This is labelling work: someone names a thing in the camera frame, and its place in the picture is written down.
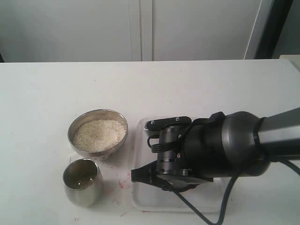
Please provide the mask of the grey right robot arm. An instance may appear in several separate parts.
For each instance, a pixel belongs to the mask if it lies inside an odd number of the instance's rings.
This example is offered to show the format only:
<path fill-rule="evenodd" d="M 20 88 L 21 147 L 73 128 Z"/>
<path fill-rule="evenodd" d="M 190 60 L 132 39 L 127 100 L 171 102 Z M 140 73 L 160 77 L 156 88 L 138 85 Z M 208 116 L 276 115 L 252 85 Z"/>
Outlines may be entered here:
<path fill-rule="evenodd" d="M 259 118 L 223 112 L 209 118 L 187 116 L 145 123 L 157 159 L 131 171 L 134 183 L 185 192 L 214 178 L 262 175 L 275 158 L 300 158 L 300 111 Z"/>

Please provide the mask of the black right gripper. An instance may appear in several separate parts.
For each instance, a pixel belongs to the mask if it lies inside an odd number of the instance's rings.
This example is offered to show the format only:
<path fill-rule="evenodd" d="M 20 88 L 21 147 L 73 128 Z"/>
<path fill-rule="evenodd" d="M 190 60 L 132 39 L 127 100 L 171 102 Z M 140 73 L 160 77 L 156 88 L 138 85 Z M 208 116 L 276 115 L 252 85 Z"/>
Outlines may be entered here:
<path fill-rule="evenodd" d="M 147 145 L 157 160 L 131 170 L 131 181 L 185 192 L 225 176 L 224 116 L 173 117 L 145 123 Z"/>

